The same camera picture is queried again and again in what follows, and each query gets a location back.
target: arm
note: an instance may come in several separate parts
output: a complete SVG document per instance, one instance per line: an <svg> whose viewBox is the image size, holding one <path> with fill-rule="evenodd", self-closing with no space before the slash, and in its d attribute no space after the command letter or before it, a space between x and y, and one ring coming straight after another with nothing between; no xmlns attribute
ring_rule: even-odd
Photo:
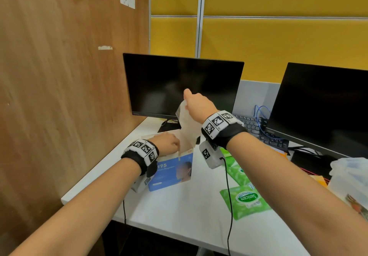
<svg viewBox="0 0 368 256"><path fill-rule="evenodd" d="M160 155L175 153L180 146L179 140L168 133L150 141ZM121 159L30 235L11 256L87 255L140 173L135 161Z"/></svg>
<svg viewBox="0 0 368 256"><path fill-rule="evenodd" d="M188 89L184 97L197 122L204 123L218 111L206 97ZM233 137L226 148L310 254L368 253L368 223L292 162L248 133Z"/></svg>

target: wrist strap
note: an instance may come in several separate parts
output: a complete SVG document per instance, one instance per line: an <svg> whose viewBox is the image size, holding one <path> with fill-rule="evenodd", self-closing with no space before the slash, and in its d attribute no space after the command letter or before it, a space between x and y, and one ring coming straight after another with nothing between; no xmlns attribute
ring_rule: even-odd
<svg viewBox="0 0 368 256"><path fill-rule="evenodd" d="M156 159L158 156L159 150L152 142L147 140L136 140L124 150L122 158L130 158L136 161L142 171L140 175L144 175L146 172L148 175L149 169L150 176L152 176L157 170Z"/></svg>
<svg viewBox="0 0 368 256"><path fill-rule="evenodd" d="M220 147L226 148L232 137L248 132L243 123L231 113L222 110L208 117L202 126L205 138Z"/></svg>

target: sanicare logo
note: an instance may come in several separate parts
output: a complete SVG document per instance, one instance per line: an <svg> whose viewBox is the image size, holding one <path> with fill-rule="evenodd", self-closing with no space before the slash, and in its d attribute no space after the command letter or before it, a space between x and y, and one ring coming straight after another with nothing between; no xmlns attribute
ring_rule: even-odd
<svg viewBox="0 0 368 256"><path fill-rule="evenodd" d="M253 202L257 200L259 195L255 192L244 191L236 196L238 202Z"/></svg>

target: monitor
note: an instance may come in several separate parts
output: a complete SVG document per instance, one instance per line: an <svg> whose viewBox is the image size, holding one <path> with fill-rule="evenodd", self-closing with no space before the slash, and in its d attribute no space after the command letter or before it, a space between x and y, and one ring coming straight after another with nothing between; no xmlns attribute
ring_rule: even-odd
<svg viewBox="0 0 368 256"><path fill-rule="evenodd" d="M368 71L288 63L266 130L336 158L368 158Z"/></svg>
<svg viewBox="0 0 368 256"><path fill-rule="evenodd" d="M244 62L130 53L123 58L134 115L176 119L186 88L232 112Z"/></svg>

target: tissue box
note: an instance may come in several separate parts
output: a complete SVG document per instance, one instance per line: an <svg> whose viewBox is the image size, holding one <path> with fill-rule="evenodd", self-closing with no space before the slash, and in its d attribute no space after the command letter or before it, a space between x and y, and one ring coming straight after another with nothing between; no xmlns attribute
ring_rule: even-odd
<svg viewBox="0 0 368 256"><path fill-rule="evenodd" d="M180 151L168 156L157 158L157 172L148 184L149 190L155 191L181 182L190 181L193 164L193 147L180 130L169 131L180 140Z"/></svg>

